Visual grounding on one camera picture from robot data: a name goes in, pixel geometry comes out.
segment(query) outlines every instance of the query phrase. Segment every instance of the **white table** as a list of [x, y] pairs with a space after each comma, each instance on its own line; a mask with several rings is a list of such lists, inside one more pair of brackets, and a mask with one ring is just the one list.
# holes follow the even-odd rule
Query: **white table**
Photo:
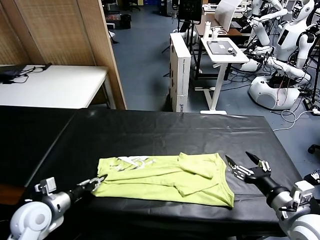
[[[27, 65], [24, 70], [43, 65]], [[0, 105], [40, 108], [87, 108], [101, 86], [114, 105], [106, 67], [56, 66], [29, 73], [25, 83], [1, 84]], [[23, 82], [26, 77], [14, 79]]]
[[[200, 113], [202, 114], [223, 114], [226, 115], [227, 112], [226, 111], [218, 111], [216, 110], [217, 107], [217, 103], [218, 103], [218, 99], [219, 99], [219, 95], [220, 95], [220, 91], [222, 88], [222, 85], [224, 83], [224, 78], [225, 78], [225, 74], [226, 74], [226, 69], [228, 64], [242, 64], [242, 63], [247, 63], [249, 62], [249, 59], [247, 58], [247, 56], [236, 46], [236, 44], [230, 40], [230, 38], [227, 37], [218, 37], [217, 41], [226, 41], [229, 42], [230, 45], [233, 47], [233, 49], [236, 51], [236, 56], [233, 55], [221, 55], [221, 54], [212, 54], [211, 50], [208, 46], [207, 42], [211, 42], [212, 39], [211, 38], [201, 38], [202, 44], [206, 50], [206, 52], [208, 53], [211, 61], [213, 63], [216, 64], [220, 64], [220, 70], [219, 70], [219, 74], [216, 80], [216, 84], [215, 87], [210, 87], [205, 88], [205, 89], [200, 89], [201, 91], [204, 92], [205, 95], [205, 99], [206, 102], [208, 104], [209, 107], [209, 111], [208, 110], [203, 110], [200, 111]], [[214, 91], [213, 92], [213, 97], [211, 97], [210, 95], [210, 91]]]

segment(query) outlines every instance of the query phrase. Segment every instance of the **folded shirt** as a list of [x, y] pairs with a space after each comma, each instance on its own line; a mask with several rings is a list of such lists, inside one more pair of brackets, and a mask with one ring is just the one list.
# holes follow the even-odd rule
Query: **folded shirt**
[[218, 153], [102, 158], [98, 176], [108, 176], [93, 194], [233, 208], [226, 168]]

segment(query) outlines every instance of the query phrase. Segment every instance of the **wooden partition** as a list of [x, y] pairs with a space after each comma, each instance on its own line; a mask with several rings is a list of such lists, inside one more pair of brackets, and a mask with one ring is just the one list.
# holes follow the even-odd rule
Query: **wooden partition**
[[46, 63], [108, 67], [126, 109], [100, 0], [0, 0], [0, 64]]

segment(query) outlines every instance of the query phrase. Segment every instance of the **white cardboard box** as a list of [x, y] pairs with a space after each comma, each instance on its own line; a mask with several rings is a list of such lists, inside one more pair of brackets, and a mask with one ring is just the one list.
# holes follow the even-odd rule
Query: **white cardboard box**
[[191, 55], [180, 33], [170, 33], [170, 98], [174, 112], [185, 112], [188, 104]]

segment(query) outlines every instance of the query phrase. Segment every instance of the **blue floor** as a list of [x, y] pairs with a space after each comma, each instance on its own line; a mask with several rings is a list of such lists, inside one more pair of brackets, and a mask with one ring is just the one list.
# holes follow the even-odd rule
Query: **blue floor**
[[[114, 30], [115, 39], [120, 43], [115, 44], [113, 50], [129, 110], [161, 111], [168, 94], [169, 78], [163, 75], [169, 72], [170, 55], [169, 51], [161, 52], [169, 45], [169, 33], [177, 27], [177, 21], [173, 23], [171, 17], [160, 16], [156, 11], [155, 6], [143, 6], [141, 11], [134, 9], [130, 13], [132, 28]], [[201, 67], [212, 69], [208, 57], [203, 57]], [[232, 82], [223, 88], [249, 83]], [[272, 129], [291, 125], [280, 115], [256, 105], [248, 96], [248, 88], [222, 91], [217, 110], [226, 110], [230, 115], [264, 116]], [[204, 94], [190, 88], [188, 112], [199, 113], [207, 109]], [[301, 103], [296, 113], [303, 111], [305, 108]], [[313, 155], [307, 152], [310, 145], [320, 144], [320, 116], [305, 113], [292, 129], [275, 134], [302, 177], [320, 169], [320, 151]], [[316, 188], [315, 197], [320, 198], [320, 187]]]

